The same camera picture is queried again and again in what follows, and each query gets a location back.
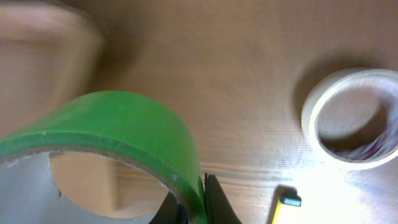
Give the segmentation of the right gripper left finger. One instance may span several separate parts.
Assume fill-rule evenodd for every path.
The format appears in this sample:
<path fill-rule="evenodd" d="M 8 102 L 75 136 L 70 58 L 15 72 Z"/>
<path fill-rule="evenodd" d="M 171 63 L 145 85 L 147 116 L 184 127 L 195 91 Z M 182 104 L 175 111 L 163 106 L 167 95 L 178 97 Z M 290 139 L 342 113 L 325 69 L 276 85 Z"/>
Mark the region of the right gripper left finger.
<path fill-rule="evenodd" d="M 149 224 L 187 224 L 187 214 L 175 195 L 169 192 Z"/>

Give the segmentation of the yellow black utility knife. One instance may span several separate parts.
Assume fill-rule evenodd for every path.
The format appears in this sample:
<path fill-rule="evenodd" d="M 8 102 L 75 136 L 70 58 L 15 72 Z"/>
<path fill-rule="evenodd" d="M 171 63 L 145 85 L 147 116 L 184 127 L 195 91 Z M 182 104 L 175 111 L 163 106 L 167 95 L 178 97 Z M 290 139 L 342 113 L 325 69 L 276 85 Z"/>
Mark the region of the yellow black utility knife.
<path fill-rule="evenodd" d="M 277 201 L 272 224 L 299 224 L 302 199 L 297 194 L 283 193 Z"/>

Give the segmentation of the green tape roll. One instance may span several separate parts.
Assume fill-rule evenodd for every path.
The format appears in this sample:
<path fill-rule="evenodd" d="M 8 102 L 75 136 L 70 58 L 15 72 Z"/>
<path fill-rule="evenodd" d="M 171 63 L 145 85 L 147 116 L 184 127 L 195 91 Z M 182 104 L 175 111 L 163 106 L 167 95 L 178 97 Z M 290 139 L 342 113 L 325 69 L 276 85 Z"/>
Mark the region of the green tape roll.
<path fill-rule="evenodd" d="M 72 204 L 55 185 L 51 152 L 87 152 L 156 177 L 192 223 L 205 223 L 194 140 L 160 103 L 130 92 L 83 95 L 1 141 L 2 223 L 111 223 Z"/>

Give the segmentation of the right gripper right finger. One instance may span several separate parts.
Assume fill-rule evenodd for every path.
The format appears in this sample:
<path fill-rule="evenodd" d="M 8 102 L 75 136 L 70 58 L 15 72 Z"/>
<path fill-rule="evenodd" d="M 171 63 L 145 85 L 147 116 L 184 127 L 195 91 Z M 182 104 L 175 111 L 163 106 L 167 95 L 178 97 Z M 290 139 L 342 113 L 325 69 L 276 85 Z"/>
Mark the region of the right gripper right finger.
<path fill-rule="evenodd" d="M 242 224 L 214 174 L 205 174 L 205 209 L 207 224 Z"/>

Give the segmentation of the beige masking tape roll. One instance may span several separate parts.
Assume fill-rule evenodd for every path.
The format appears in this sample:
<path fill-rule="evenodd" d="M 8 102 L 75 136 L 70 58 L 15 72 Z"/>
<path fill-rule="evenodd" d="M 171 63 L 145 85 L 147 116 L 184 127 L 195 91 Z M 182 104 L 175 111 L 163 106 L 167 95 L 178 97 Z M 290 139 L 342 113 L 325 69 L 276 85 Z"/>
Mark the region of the beige masking tape roll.
<path fill-rule="evenodd" d="M 327 162 L 372 169 L 397 157 L 397 72 L 351 68 L 325 77 L 306 97 L 301 128 Z"/>

